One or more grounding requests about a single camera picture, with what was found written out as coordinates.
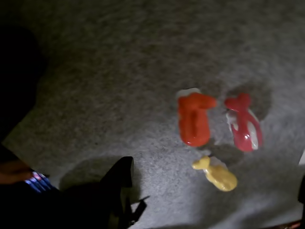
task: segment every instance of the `plastic toy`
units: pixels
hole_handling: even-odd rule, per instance
[[[219,190],[228,192],[236,188],[237,178],[216,157],[204,156],[193,163],[193,169],[202,169],[206,178]]]
[[[256,116],[249,109],[251,98],[249,94],[240,93],[237,98],[225,100],[225,106],[230,109],[226,117],[234,144],[244,152],[258,149],[263,143],[263,135]]]
[[[210,129],[206,110],[216,107],[213,97],[198,88],[177,93],[180,137],[189,146],[203,146],[209,141]]]

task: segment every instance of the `carpet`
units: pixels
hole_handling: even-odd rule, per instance
[[[134,229],[256,229],[298,220],[305,168],[305,2],[300,0],[12,0],[1,22],[30,29],[49,66],[36,106],[4,141],[65,189],[135,161]],[[211,140],[179,137],[175,94],[198,87]],[[247,92],[264,146],[243,154],[224,100]],[[217,190],[192,162],[210,150],[236,174]]]

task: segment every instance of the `orange toy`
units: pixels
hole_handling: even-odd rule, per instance
[[[202,146],[210,139],[206,109],[216,107],[213,97],[201,94],[198,88],[177,93],[180,137],[189,146]]]

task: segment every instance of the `yellow fish toy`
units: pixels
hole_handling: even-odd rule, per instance
[[[204,156],[199,161],[195,161],[193,169],[202,169],[208,181],[221,191],[232,191],[237,186],[236,176],[227,169],[224,163],[214,156]]]

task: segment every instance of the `red toy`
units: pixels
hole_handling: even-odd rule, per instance
[[[250,95],[245,93],[240,93],[237,98],[228,98],[224,102],[230,109],[226,117],[234,137],[234,144],[244,152],[256,150],[263,143],[259,121],[249,109],[250,103]]]
[[[216,106],[213,97],[201,94],[198,88],[177,93],[180,137],[189,146],[203,146],[210,139],[206,110]]]

